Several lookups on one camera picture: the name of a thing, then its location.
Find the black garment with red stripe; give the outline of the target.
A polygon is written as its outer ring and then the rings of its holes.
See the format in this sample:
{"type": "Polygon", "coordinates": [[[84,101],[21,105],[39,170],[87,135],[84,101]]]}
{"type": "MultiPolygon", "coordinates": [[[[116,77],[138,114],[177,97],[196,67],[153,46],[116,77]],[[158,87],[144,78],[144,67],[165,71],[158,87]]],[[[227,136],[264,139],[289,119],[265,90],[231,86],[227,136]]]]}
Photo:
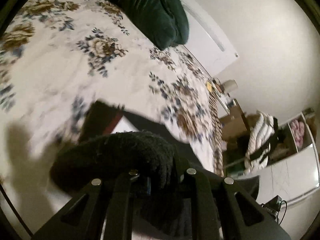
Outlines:
{"type": "MultiPolygon", "coordinates": [[[[190,146],[177,141],[163,125],[97,101],[88,111],[79,143],[57,155],[50,177],[73,198],[93,179],[137,172],[132,233],[193,239],[190,199],[182,185],[188,168],[216,175],[205,170],[190,146]],[[138,132],[111,134],[123,116],[138,132]]],[[[257,178],[237,182],[250,195],[258,186],[257,178]]]]}

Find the white knitted cloth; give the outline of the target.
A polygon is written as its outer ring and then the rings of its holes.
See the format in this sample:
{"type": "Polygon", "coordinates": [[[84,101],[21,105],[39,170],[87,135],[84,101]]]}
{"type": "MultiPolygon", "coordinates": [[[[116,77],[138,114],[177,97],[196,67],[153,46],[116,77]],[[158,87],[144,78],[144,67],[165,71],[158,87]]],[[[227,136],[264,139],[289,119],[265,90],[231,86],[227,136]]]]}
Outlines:
{"type": "Polygon", "coordinates": [[[119,120],[111,134],[124,132],[138,132],[138,129],[136,129],[135,126],[133,126],[133,124],[131,124],[131,122],[125,116],[119,120]]]}

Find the white storage shelf unit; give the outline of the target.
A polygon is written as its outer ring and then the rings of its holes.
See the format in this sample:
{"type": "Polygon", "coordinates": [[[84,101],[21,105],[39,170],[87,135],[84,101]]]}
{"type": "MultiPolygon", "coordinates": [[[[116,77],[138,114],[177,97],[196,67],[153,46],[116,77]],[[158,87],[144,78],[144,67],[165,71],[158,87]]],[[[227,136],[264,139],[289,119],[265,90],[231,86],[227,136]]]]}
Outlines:
{"type": "Polygon", "coordinates": [[[289,148],[289,156],[252,174],[259,177],[259,204],[279,195],[288,205],[293,205],[319,189],[318,151],[304,113],[287,120],[281,127],[286,132],[285,143],[289,148]],[[302,146],[298,146],[294,139],[293,121],[304,125],[302,146]]]}

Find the brown cardboard box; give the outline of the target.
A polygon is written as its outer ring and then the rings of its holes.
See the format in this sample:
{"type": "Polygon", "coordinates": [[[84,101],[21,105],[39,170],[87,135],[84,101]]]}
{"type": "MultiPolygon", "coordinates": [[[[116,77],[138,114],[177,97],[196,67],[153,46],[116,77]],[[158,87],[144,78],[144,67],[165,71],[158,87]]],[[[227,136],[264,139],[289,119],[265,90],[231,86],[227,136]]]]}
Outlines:
{"type": "Polygon", "coordinates": [[[239,105],[235,105],[229,109],[229,114],[221,117],[222,141],[221,148],[227,150],[227,144],[240,136],[249,133],[249,125],[239,105]]]}

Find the white striped bundled blanket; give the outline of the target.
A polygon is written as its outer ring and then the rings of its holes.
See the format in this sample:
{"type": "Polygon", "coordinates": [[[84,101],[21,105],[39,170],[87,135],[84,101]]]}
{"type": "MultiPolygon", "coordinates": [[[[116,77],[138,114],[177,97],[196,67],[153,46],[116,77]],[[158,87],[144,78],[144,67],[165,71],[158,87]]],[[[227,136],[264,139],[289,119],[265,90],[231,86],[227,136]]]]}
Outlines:
{"type": "Polygon", "coordinates": [[[272,152],[272,143],[277,140],[278,120],[267,113],[257,111],[257,121],[251,128],[248,148],[245,154],[244,174],[250,174],[262,170],[267,166],[268,156],[272,152]]]}

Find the pink item on shelf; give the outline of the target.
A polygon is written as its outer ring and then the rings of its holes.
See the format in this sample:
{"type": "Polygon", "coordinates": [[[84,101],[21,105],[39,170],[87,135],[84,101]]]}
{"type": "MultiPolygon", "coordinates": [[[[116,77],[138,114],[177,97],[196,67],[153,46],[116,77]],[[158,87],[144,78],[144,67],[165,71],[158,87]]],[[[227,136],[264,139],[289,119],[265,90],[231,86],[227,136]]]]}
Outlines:
{"type": "Polygon", "coordinates": [[[303,146],[304,142],[304,133],[305,133],[305,126],[302,121],[298,121],[297,119],[292,120],[290,122],[290,128],[292,131],[293,138],[298,148],[303,146]]]}

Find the floral patterned bed cover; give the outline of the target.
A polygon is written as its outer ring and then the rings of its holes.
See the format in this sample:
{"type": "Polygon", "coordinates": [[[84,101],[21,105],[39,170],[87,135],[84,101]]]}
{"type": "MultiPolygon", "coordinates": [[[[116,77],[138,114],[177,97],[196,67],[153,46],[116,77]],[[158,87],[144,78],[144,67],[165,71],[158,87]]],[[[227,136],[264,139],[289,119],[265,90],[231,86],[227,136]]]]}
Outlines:
{"type": "Polygon", "coordinates": [[[95,100],[136,111],[220,172],[208,75],[184,46],[159,50],[104,0],[29,0],[1,37],[1,181],[52,142],[76,141],[95,100]]]}

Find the white headboard panel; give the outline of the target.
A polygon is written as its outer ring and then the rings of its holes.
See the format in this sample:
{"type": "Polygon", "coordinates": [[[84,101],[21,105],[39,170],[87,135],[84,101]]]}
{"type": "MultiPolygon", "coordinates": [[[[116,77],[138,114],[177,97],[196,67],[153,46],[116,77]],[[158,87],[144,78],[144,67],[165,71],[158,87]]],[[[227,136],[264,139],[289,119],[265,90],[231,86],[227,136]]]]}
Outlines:
{"type": "Polygon", "coordinates": [[[211,77],[217,76],[239,55],[230,40],[195,0],[181,0],[189,23],[189,38],[185,48],[211,77]]]}

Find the dark green velvet pillow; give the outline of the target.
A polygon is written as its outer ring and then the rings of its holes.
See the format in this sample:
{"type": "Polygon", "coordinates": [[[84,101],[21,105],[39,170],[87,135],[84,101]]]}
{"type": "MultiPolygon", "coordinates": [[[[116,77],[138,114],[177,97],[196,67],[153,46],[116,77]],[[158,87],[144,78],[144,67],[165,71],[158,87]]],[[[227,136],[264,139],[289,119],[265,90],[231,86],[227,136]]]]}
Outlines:
{"type": "Polygon", "coordinates": [[[119,7],[158,49],[188,42],[189,22],[180,0],[107,1],[119,7]]]}

